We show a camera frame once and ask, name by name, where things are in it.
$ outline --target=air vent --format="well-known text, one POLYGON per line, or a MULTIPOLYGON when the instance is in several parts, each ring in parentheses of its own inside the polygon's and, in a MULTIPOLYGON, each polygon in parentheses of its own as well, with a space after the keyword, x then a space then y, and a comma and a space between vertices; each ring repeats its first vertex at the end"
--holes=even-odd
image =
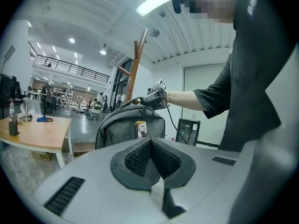
POLYGON ((65 185, 45 204, 45 208, 60 216, 78 192, 84 179, 71 177, 65 185))
POLYGON ((227 164, 227 165, 230 165, 230 166, 233 166, 235 164, 235 160, 222 158, 222 157, 219 157, 219 156, 214 157, 212 160, 216 161, 216 162, 221 162, 223 164, 227 164))

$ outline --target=fluorescent light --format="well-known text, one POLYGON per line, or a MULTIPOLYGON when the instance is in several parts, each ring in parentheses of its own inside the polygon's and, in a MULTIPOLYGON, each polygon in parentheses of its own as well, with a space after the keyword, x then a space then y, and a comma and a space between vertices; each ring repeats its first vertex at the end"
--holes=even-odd
POLYGON ((140 15, 140 16, 145 16, 147 13, 149 13, 150 11, 154 10, 155 8, 157 8, 158 6, 168 2, 170 0, 146 0, 145 2, 143 2, 138 8, 136 8, 136 12, 140 15))

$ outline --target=shiny floor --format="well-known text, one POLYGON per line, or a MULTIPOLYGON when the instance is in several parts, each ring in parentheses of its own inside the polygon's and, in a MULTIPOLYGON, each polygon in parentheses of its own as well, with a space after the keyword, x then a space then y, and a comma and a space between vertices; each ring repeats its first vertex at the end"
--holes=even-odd
MULTIPOLYGON (((72 109, 70 107, 58 108, 52 114, 47 113, 47 115, 71 118, 71 140, 73 146, 76 143, 95 142, 98 128, 105 115, 101 115, 98 120, 91 120, 89 116, 76 113, 72 109)), ((63 155, 66 164, 74 159, 68 152, 63 153, 63 155)), ((53 155, 51 161, 36 160, 33 158, 30 150, 11 145, 5 147, 2 142, 0 143, 0 163, 12 185, 19 186, 29 194, 32 194, 48 176, 60 169, 55 155, 53 155)))

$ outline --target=wooden table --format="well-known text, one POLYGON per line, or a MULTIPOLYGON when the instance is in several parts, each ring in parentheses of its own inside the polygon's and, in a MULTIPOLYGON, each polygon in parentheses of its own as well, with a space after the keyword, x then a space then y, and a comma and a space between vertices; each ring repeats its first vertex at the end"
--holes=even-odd
POLYGON ((30 122, 18 124, 17 136, 9 135, 8 123, 9 118, 0 120, 0 140, 17 147, 55 153, 58 159, 59 166, 62 168, 65 165, 62 157, 62 144, 67 136, 70 154, 73 155, 71 146, 71 119, 47 116, 52 118, 53 122, 37 122, 36 119, 42 117, 41 114, 32 114, 33 118, 30 122))

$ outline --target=cardboard box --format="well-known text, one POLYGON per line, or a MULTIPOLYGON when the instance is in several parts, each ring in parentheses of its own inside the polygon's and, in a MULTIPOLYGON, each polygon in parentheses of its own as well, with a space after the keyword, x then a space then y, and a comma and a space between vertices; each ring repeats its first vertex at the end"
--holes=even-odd
POLYGON ((48 152, 31 152, 31 153, 35 159, 41 159, 45 161, 51 161, 53 157, 53 153, 48 153, 48 152))

